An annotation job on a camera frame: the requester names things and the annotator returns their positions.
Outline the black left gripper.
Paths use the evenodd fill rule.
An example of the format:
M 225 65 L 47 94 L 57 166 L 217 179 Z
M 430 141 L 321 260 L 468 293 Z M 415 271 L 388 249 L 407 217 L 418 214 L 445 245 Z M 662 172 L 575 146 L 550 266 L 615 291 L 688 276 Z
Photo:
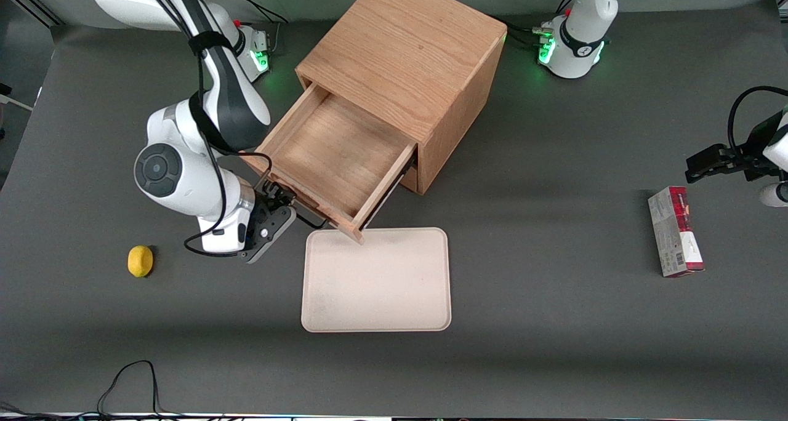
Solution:
M 734 136 L 734 119 L 736 113 L 730 112 L 727 121 L 727 140 L 729 147 L 721 143 L 713 144 L 686 159 L 686 182 L 696 183 L 707 177 L 718 174 L 734 174 L 743 172 L 747 182 L 754 182 L 761 177 L 776 177 L 785 181 L 785 169 L 779 168 L 766 156 L 766 147 L 776 143 L 785 124 L 784 111 L 775 113 L 757 124 L 749 133 L 744 144 L 738 145 Z

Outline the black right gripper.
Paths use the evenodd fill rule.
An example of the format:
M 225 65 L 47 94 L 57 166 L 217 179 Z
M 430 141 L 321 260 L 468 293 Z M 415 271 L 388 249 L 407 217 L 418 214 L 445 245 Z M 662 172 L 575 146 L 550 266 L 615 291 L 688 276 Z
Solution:
M 251 212 L 244 236 L 240 258 L 253 264 L 262 258 L 296 219 L 292 203 L 295 192 L 283 185 L 264 185 L 265 204 L 256 204 Z

